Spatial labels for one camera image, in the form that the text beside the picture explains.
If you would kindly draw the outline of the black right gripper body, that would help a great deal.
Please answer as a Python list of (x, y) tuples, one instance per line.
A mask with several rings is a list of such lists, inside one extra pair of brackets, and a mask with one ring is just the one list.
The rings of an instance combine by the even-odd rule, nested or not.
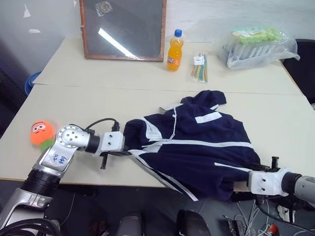
[(277, 172), (279, 170), (278, 162), (279, 162), (279, 157), (272, 156), (271, 166), (253, 164), (251, 166), (251, 169), (254, 171)]

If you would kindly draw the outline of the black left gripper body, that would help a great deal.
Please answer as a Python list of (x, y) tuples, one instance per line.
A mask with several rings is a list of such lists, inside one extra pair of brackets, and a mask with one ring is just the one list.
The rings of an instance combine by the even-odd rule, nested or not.
[(114, 155), (114, 156), (128, 156), (128, 155), (131, 155), (131, 153), (129, 151), (126, 151), (126, 150), (122, 150), (122, 151), (117, 151), (117, 152), (113, 152), (113, 151), (110, 151), (110, 152), (102, 152), (101, 153), (101, 157), (102, 157), (102, 163), (101, 163), (101, 166), (100, 168), (102, 170), (105, 170), (106, 169), (106, 164), (107, 164), (107, 158), (108, 158), (108, 155)]

